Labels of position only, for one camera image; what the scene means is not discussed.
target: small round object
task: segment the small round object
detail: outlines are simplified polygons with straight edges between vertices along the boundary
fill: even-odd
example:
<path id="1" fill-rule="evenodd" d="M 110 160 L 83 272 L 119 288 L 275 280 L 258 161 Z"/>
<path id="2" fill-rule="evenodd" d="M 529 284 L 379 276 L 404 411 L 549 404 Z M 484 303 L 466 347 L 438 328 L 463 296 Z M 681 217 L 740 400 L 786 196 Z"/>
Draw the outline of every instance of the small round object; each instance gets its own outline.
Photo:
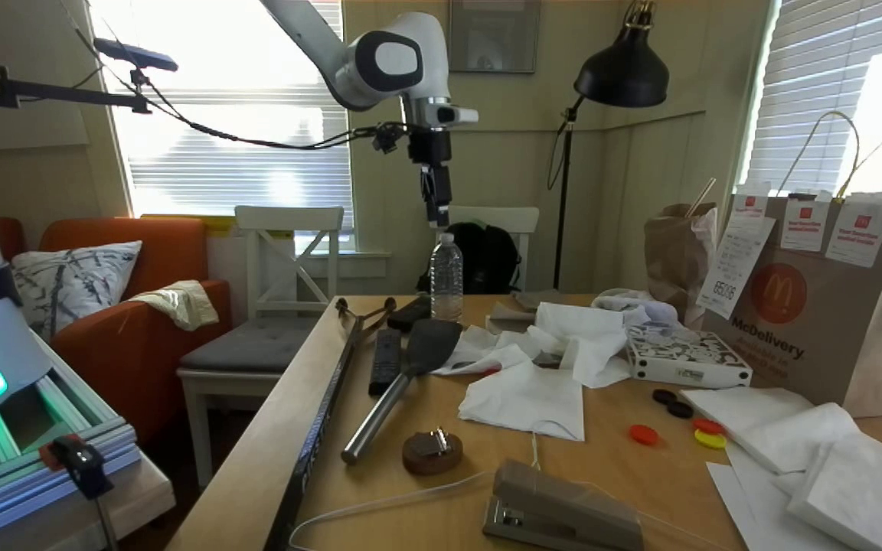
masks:
<path id="1" fill-rule="evenodd" d="M 404 467 L 434 475 L 463 461 L 463 438 L 443 430 L 418 430 L 404 439 Z"/>
<path id="2" fill-rule="evenodd" d="M 687 400 L 669 400 L 664 411 L 669 411 L 670 417 L 681 417 L 681 418 L 688 418 L 688 417 L 691 417 L 691 404 L 687 404 Z"/>
<path id="3" fill-rule="evenodd" d="M 691 439 L 713 447 L 713 449 L 727 449 L 727 433 L 706 433 L 706 430 L 696 427 Z"/>
<path id="4" fill-rule="evenodd" d="M 696 417 L 691 427 L 704 430 L 704 433 L 727 433 L 727 427 L 706 417 Z"/>
<path id="5" fill-rule="evenodd" d="M 653 400 L 670 404 L 670 400 L 681 400 L 681 397 L 677 397 L 677 392 L 670 392 L 670 387 L 653 387 Z"/>
<path id="6" fill-rule="evenodd" d="M 662 438 L 653 424 L 627 424 L 625 430 L 631 439 L 642 444 L 642 447 L 658 447 Z"/>

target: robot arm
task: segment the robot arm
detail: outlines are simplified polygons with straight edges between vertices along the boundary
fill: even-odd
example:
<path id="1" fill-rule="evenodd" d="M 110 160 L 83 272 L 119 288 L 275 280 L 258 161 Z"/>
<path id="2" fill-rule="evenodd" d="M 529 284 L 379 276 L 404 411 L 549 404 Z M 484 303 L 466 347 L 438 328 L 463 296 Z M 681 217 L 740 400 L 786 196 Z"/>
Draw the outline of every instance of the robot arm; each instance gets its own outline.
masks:
<path id="1" fill-rule="evenodd" d="M 427 217 L 446 227 L 446 160 L 454 123 L 477 114 L 450 103 L 446 47 L 438 19 L 406 13 L 386 30 L 360 32 L 345 47 L 309 0 L 264 0 L 283 30 L 312 59 L 324 85 L 345 110 L 369 110 L 383 99 L 402 99 L 410 132 L 406 157 L 419 166 Z"/>

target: window blinds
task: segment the window blinds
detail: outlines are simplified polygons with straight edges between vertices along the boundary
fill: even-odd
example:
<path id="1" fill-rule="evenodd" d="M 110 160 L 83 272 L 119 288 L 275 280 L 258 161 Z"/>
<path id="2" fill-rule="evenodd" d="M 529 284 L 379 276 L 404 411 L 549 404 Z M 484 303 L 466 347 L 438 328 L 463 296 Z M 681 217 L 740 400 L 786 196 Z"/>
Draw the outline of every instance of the window blinds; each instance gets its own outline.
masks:
<path id="1" fill-rule="evenodd" d="M 858 123 L 865 154 L 882 142 L 882 0 L 784 0 L 765 54 L 740 180 L 779 189 L 826 110 Z M 784 189 L 835 189 L 852 157 L 852 129 L 826 117 Z"/>
<path id="2" fill-rule="evenodd" d="M 312 0 L 340 32 L 340 0 Z M 94 0 L 97 35 L 166 51 L 179 73 L 147 70 L 179 114 L 228 134 L 312 143 L 350 117 L 312 60 L 259 0 Z M 122 89 L 128 67 L 105 73 Z M 113 110 L 135 214 L 233 214 L 233 206 L 345 206 L 350 147 L 273 149 L 212 137 L 166 114 Z"/>

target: chair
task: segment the chair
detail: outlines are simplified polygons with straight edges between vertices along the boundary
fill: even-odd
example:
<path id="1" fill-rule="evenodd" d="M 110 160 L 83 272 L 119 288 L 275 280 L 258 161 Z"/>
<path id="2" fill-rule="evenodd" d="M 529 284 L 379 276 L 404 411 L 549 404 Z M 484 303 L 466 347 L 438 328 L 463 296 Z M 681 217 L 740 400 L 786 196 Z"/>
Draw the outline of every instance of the chair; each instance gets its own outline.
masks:
<path id="1" fill-rule="evenodd" d="M 504 206 L 450 206 L 446 212 L 450 224 L 488 224 L 488 227 L 501 227 L 511 242 L 515 251 L 522 255 L 522 265 L 518 265 L 518 288 L 527 288 L 527 265 L 529 265 L 529 235 L 535 233 L 538 224 L 538 209 L 529 206 L 518 206 L 518 209 L 504 209 Z"/>
<path id="2" fill-rule="evenodd" d="M 258 406 L 271 394 L 336 294 L 340 228 L 342 209 L 237 209 L 237 233 L 244 239 L 248 322 L 192 348 L 179 366 L 200 482 L 212 477 L 208 400 L 243 394 Z M 324 284 L 305 265 L 322 242 L 328 244 Z"/>

